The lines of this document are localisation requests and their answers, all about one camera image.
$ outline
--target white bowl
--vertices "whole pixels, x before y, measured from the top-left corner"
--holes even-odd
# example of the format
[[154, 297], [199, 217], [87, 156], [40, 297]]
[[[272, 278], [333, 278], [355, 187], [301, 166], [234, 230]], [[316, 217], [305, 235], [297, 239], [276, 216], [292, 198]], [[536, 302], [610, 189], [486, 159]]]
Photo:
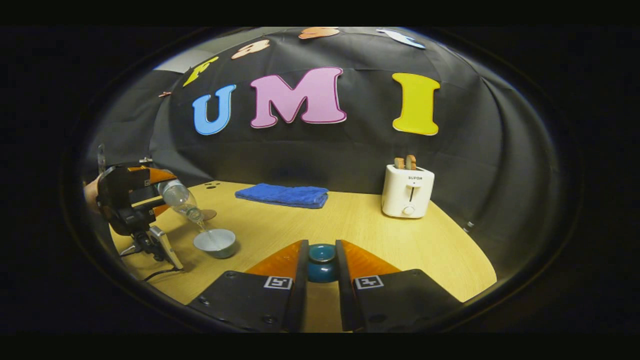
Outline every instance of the white bowl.
[[236, 234], [224, 229], [211, 229], [198, 234], [193, 245], [215, 258], [225, 259], [236, 253]]

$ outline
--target bottle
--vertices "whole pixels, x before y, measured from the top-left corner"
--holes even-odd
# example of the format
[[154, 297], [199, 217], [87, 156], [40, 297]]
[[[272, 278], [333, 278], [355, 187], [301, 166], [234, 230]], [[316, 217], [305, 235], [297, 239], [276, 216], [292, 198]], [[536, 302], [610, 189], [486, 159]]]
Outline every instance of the bottle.
[[192, 222], [203, 227], [204, 214], [198, 209], [195, 197], [179, 180], [164, 181], [157, 185], [157, 190], [164, 202], [171, 208], [184, 215]]

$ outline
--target blue bowl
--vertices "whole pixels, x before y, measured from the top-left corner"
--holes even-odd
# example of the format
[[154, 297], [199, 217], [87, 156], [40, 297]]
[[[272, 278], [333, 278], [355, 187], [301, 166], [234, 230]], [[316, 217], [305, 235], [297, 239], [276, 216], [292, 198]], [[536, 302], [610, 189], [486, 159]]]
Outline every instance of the blue bowl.
[[308, 280], [310, 282], [333, 282], [338, 280], [335, 246], [315, 244], [309, 247]]

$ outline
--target folded towel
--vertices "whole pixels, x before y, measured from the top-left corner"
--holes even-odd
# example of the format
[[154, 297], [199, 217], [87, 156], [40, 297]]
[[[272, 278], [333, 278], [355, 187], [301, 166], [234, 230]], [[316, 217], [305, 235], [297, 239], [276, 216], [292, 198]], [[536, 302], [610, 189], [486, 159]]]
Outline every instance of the folded towel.
[[266, 204], [295, 206], [297, 208], [322, 208], [329, 197], [325, 188], [315, 186], [286, 186], [258, 184], [236, 192], [238, 199], [246, 199]]

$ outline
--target letter m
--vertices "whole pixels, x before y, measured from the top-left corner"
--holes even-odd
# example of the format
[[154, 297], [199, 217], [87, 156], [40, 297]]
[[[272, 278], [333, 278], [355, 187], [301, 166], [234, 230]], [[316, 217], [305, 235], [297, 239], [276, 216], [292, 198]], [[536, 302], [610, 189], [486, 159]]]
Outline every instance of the letter m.
[[340, 110], [336, 80], [342, 74], [337, 67], [321, 67], [309, 70], [292, 89], [280, 76], [270, 75], [251, 82], [256, 92], [255, 119], [252, 127], [269, 127], [278, 122], [271, 114], [271, 104], [286, 123], [291, 123], [300, 106], [306, 100], [307, 111], [302, 121], [313, 124], [334, 124], [347, 119]]

